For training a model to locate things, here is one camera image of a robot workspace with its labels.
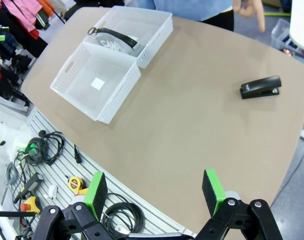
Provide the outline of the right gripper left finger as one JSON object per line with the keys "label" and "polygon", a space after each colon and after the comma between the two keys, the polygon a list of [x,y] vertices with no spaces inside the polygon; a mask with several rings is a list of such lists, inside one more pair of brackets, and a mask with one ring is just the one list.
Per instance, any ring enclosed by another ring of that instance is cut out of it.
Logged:
{"label": "right gripper left finger", "polygon": [[45,207],[39,217],[33,240],[68,240],[81,233],[87,240],[111,240],[113,237],[100,221],[107,198],[105,174],[94,174],[82,201],[61,209],[56,205]]}

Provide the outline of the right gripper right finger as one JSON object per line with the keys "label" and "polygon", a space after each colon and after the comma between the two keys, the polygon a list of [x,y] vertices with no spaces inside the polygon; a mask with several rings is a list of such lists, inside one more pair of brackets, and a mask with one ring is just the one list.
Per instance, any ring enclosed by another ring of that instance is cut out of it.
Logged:
{"label": "right gripper right finger", "polygon": [[246,240],[281,240],[283,237],[268,203],[249,204],[227,197],[214,169],[204,170],[202,191],[211,218],[196,235],[197,240],[223,240],[229,230],[240,230]]}

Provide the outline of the person's left hand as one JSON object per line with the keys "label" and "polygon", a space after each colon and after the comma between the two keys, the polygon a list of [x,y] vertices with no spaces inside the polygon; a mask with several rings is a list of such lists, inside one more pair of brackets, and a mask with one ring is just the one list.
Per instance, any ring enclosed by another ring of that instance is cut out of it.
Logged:
{"label": "person's left hand", "polygon": [[232,0],[232,7],[234,12],[245,18],[252,18],[256,15],[260,31],[265,32],[266,23],[261,0]]}

